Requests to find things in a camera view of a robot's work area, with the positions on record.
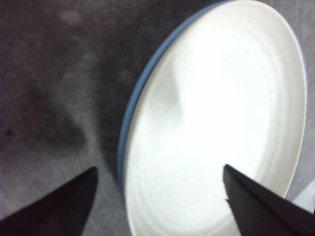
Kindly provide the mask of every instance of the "black pointed object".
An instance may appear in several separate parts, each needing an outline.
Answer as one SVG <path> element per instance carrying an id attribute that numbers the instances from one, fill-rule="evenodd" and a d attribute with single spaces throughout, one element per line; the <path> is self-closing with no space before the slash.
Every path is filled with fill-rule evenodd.
<path id="1" fill-rule="evenodd" d="M 315 236 L 315 217 L 226 165 L 223 181 L 242 236 Z"/>
<path id="2" fill-rule="evenodd" d="M 91 167 L 39 201 L 0 221 L 1 236 L 80 236 L 97 187 Z"/>

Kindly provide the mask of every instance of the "floor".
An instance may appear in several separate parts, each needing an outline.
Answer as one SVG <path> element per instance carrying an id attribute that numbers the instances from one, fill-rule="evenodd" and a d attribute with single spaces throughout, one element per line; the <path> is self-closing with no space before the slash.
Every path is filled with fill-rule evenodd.
<path id="1" fill-rule="evenodd" d="M 159 44 L 213 0 L 2 0 L 1 217 L 90 166 L 85 236 L 130 235 L 116 180 L 120 125 Z M 287 199 L 315 178 L 315 0 L 263 0 L 295 29 L 308 69 L 303 147 Z"/>

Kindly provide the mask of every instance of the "white plate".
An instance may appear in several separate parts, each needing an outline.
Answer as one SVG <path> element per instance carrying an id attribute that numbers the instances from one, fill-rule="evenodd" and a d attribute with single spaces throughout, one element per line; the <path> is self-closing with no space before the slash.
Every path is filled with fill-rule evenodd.
<path id="1" fill-rule="evenodd" d="M 285 196 L 306 113 L 306 72 L 284 18 L 257 1 L 216 6 L 152 70 L 124 154 L 134 236 L 236 236 L 222 168 Z"/>

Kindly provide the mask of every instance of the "plate rim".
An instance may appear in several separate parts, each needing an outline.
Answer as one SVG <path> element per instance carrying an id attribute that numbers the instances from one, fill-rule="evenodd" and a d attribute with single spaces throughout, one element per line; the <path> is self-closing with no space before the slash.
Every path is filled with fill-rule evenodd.
<path id="1" fill-rule="evenodd" d="M 125 110 L 125 114 L 123 117 L 123 121 L 122 121 L 122 125 L 121 125 L 121 129 L 120 129 L 120 135 L 119 135 L 119 142 L 118 142 L 118 151 L 117 151 L 117 180 L 118 180 L 118 187 L 120 189 L 120 193 L 121 193 L 121 197 L 123 200 L 123 204 L 125 206 L 125 191 L 124 191 L 124 163 L 125 163 L 125 150 L 126 150 L 126 142 L 127 142 L 127 138 L 128 138 L 128 133 L 129 133 L 129 128 L 130 128 L 130 124 L 131 124 L 131 120 L 133 117 L 133 113 L 135 110 L 135 107 L 137 105 L 138 99 L 141 95 L 142 89 L 145 86 L 148 78 L 150 77 L 150 74 L 152 72 L 152 70 L 154 69 L 155 65 L 157 64 L 157 62 L 159 61 L 159 59 L 162 57 L 162 55 L 164 54 L 164 52 L 168 49 L 168 47 L 174 42 L 174 40 L 188 27 L 190 26 L 194 21 L 196 21 L 197 19 L 199 19 L 201 16 L 203 16 L 204 14 L 208 13 L 209 11 L 213 10 L 215 7 L 231 2 L 231 1 L 235 1 L 235 0 L 223 0 L 223 1 L 219 1 L 217 3 L 211 4 L 201 10 L 199 10 L 198 12 L 194 13 L 192 16 L 190 16 L 188 19 L 186 19 L 184 22 L 182 22 L 178 27 L 176 27 L 175 30 L 173 30 L 171 32 L 171 34 L 163 41 L 163 43 L 158 47 L 158 49 L 154 52 L 153 56 L 150 58 L 150 60 L 148 61 L 148 63 L 146 64 L 146 66 L 144 67 L 143 71 L 141 72 L 134 88 L 133 91 L 131 93 L 131 96 L 129 98 L 128 104 L 126 106 L 126 110 Z M 263 2 L 259 2 L 260 4 L 266 5 L 270 8 L 272 8 L 273 10 L 275 10 L 273 7 L 263 3 Z M 303 142 L 303 138 L 304 138 L 304 134 L 305 134 L 305 122 L 306 122 L 306 111 L 307 111 L 307 98 L 308 98 L 308 79 L 307 79 L 307 68 L 306 68 L 306 62 L 305 62 L 305 57 L 304 57 L 304 53 L 302 50 L 302 46 L 301 43 L 297 37 L 296 32 L 294 31 L 293 27 L 291 26 L 291 24 L 284 18 L 284 16 L 282 14 L 280 14 L 282 16 L 282 19 L 284 20 L 284 22 L 290 27 L 291 32 L 293 33 L 293 37 L 296 41 L 296 44 L 298 46 L 299 52 L 300 52 L 300 56 L 301 56 L 301 60 L 302 60 L 302 64 L 303 64 L 303 72 L 304 72 L 304 80 L 305 80 L 305 115 L 304 115 L 304 127 L 303 127 L 303 132 L 302 132 L 302 138 L 301 138 L 301 146 L 302 146 L 302 142 Z M 296 159 L 296 163 L 295 163 L 295 167 L 294 167 L 294 172 L 292 175 L 292 178 L 290 180 L 290 182 L 288 183 L 288 186 L 291 186 L 295 171 L 296 171 L 296 167 L 298 164 L 298 160 L 299 160 L 299 156 L 300 156 L 300 152 L 301 152 L 301 146 L 300 146 L 300 150 L 299 150 L 299 155 Z"/>

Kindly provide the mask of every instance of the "plate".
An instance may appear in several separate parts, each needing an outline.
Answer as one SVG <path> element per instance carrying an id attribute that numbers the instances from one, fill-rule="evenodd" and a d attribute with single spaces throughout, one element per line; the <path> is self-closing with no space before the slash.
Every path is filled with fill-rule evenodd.
<path id="1" fill-rule="evenodd" d="M 118 174 L 134 236 L 235 236 L 222 169 L 284 197 L 304 133 L 297 38 L 268 5 L 226 1 L 161 45 L 128 104 Z"/>

